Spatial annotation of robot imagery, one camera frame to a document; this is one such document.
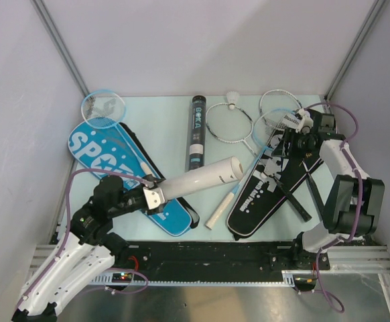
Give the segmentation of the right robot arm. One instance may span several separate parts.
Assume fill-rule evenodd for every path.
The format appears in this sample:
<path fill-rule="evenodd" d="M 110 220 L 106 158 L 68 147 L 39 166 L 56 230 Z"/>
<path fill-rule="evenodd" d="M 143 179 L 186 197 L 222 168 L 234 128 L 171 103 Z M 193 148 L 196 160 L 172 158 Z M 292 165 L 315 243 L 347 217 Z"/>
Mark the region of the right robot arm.
<path fill-rule="evenodd" d="M 315 252 L 376 232 L 385 184 L 358 164 L 350 151 L 348 138 L 337 133 L 333 114 L 299 109 L 295 116 L 297 127 L 284 131 L 273 156 L 302 159 L 308 153 L 317 154 L 334 179 L 321 222 L 303 232 L 302 246 L 290 252 L 291 263 L 304 269 L 314 261 Z"/>

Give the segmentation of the black shuttlecock tube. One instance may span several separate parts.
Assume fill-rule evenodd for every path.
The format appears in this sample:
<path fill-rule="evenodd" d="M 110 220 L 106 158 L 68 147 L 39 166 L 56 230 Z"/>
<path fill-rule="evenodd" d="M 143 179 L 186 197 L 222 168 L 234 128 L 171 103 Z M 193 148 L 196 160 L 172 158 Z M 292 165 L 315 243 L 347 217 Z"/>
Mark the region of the black shuttlecock tube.
<path fill-rule="evenodd" d="M 188 143 L 186 170 L 204 166 L 206 135 L 206 97 L 196 95 L 192 98 L 189 110 Z"/>

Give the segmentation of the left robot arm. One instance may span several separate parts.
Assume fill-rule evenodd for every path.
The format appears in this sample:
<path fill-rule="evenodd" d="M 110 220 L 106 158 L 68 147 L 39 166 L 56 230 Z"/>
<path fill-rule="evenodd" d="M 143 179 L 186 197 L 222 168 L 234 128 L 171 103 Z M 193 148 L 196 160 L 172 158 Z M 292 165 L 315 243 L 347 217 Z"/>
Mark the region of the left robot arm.
<path fill-rule="evenodd" d="M 54 251 L 26 282 L 12 321 L 56 321 L 62 309 L 98 274 L 126 265 L 129 244 L 113 233 L 113 218 L 154 214 L 169 201 L 163 180 L 147 175 L 126 189 L 124 175 L 108 173 L 73 214 Z"/>

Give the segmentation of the white shuttlecock tube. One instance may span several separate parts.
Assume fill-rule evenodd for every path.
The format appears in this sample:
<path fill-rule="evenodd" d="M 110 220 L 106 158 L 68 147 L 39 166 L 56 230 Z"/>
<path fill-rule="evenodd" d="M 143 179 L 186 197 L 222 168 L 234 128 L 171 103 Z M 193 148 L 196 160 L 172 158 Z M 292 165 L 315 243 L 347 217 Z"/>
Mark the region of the white shuttlecock tube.
<path fill-rule="evenodd" d="M 157 185 L 165 200 L 191 195 L 212 187 L 239 181 L 243 166 L 236 156 L 225 158 L 206 166 L 189 170 L 183 175 L 166 179 Z"/>

